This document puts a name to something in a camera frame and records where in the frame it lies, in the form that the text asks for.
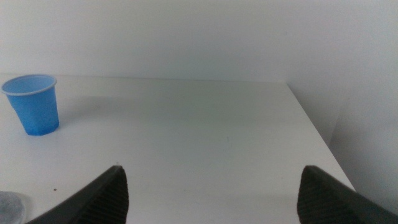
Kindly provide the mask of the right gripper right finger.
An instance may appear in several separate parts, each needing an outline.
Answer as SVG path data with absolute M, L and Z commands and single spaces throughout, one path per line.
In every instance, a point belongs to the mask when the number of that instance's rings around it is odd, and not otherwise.
M 397 224 L 397 215 L 350 189 L 317 166 L 305 166 L 297 213 L 300 223 Z

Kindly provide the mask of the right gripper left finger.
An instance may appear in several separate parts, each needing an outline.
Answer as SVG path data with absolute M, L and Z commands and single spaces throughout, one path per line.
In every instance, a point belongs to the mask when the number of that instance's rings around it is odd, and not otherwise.
M 126 173 L 122 166 L 112 166 L 28 224 L 126 223 L 128 210 Z

